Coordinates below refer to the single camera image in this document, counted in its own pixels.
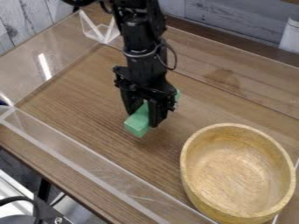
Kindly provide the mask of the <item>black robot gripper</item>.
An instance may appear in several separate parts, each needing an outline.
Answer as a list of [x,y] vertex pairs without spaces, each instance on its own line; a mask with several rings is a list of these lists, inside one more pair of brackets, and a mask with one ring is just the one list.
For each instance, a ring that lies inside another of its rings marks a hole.
[[148,101],[149,126],[156,128],[173,111],[177,90],[165,75],[176,66],[168,67],[165,53],[152,55],[125,54],[125,66],[114,66],[114,85],[120,89],[125,112],[132,115]]

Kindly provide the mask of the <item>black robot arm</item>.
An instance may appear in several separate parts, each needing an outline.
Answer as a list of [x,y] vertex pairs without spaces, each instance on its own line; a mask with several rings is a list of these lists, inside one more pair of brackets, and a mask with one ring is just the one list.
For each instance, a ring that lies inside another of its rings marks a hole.
[[61,0],[74,7],[97,3],[113,16],[122,37],[126,65],[114,66],[114,85],[120,89],[125,112],[132,115],[148,104],[148,120],[157,127],[175,110],[177,90],[165,75],[167,52],[172,49],[164,39],[165,17],[157,0]]

